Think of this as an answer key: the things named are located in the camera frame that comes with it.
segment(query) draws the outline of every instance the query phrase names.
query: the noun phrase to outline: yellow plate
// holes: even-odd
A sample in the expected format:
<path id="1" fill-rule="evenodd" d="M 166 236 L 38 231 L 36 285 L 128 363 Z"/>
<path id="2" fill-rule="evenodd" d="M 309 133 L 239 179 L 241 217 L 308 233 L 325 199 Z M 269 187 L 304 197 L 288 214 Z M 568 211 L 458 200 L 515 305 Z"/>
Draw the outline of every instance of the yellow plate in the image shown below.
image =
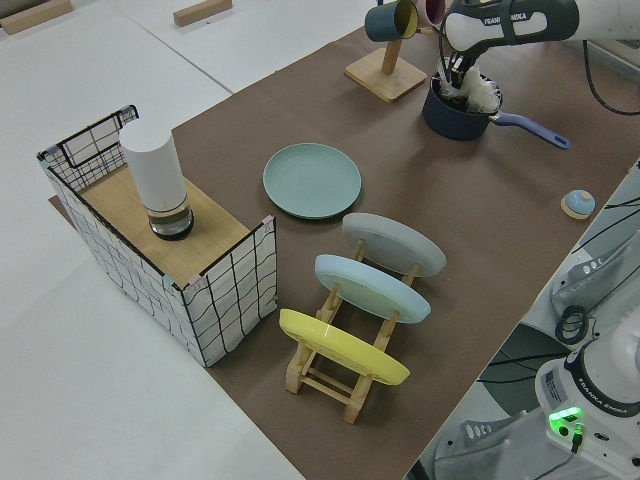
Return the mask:
<path id="1" fill-rule="evenodd" d="M 380 383 L 399 385 L 409 370 L 373 345 L 294 310 L 280 310 L 280 328 L 320 355 Z"/>

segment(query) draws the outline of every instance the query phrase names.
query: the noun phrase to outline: brown table mat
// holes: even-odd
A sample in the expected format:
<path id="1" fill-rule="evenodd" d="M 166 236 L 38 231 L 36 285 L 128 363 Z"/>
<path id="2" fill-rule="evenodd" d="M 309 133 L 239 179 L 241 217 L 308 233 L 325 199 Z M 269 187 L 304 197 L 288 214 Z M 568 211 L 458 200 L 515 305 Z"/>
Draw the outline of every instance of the brown table mat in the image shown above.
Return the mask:
<path id="1" fill-rule="evenodd" d="M 287 145 L 345 152 L 363 182 L 351 211 L 405 223 L 447 255 L 438 276 L 414 283 L 432 314 L 398 325 L 387 350 L 411 375 L 397 387 L 374 384 L 355 425 L 307 386 L 285 391 L 295 343 L 277 314 L 208 369 L 308 479 L 402 478 L 586 228 L 562 213 L 562 196 L 584 188 L 601 207 L 640 152 L 638 120 L 596 103 L 580 55 L 563 44 L 494 49 L 479 65 L 499 83 L 505 111 L 566 136 L 569 151 L 514 127 L 489 125 L 472 142 L 438 136 L 421 116 L 427 84 L 387 104 L 343 74 L 379 47 L 358 30 L 174 131 L 185 176 L 223 208 L 246 225 L 276 214 L 281 307 L 313 315 L 327 294 L 316 255 L 352 253 L 341 216 L 300 220 L 267 197 L 263 168 Z M 437 37 L 405 41 L 400 56 L 431 74 Z M 611 103 L 640 103 L 630 82 L 598 66 L 594 77 Z M 335 324 L 369 340 L 379 327 L 346 304 Z"/>

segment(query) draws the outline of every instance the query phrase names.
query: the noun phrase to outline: blue mug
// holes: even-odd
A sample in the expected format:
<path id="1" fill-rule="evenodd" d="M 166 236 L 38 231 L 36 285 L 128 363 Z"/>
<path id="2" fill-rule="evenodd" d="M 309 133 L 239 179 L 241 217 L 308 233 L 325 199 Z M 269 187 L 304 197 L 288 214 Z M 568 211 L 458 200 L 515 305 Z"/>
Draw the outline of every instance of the blue mug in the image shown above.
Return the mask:
<path id="1" fill-rule="evenodd" d="M 418 29 L 418 9 L 413 0 L 378 2 L 367 12 L 364 29 L 374 42 L 391 42 L 411 38 Z"/>

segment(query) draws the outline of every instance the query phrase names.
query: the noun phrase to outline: white cylindrical speaker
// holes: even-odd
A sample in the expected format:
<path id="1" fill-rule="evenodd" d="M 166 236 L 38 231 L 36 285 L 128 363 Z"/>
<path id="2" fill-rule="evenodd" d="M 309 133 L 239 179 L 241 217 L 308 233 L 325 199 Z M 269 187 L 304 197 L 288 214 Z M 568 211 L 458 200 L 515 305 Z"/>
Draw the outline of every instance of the white cylindrical speaker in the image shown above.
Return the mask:
<path id="1" fill-rule="evenodd" d="M 120 130 L 120 146 L 151 229 L 167 240 L 186 236 L 193 213 L 171 130 L 136 119 Z"/>

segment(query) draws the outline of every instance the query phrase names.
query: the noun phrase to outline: white brush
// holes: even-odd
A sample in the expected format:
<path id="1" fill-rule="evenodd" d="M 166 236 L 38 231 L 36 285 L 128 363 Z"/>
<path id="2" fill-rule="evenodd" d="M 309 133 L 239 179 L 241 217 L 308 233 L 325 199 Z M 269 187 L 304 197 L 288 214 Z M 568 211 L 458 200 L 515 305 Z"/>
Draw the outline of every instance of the white brush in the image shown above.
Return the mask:
<path id="1" fill-rule="evenodd" d="M 467 99 L 467 110 L 473 113 L 494 113 L 500 107 L 498 86 L 491 80 L 486 80 L 480 75 L 480 69 L 473 66 L 467 71 L 460 88 L 455 88 L 444 72 L 442 62 L 438 62 L 440 74 L 440 95 L 445 99 L 463 97 Z"/>

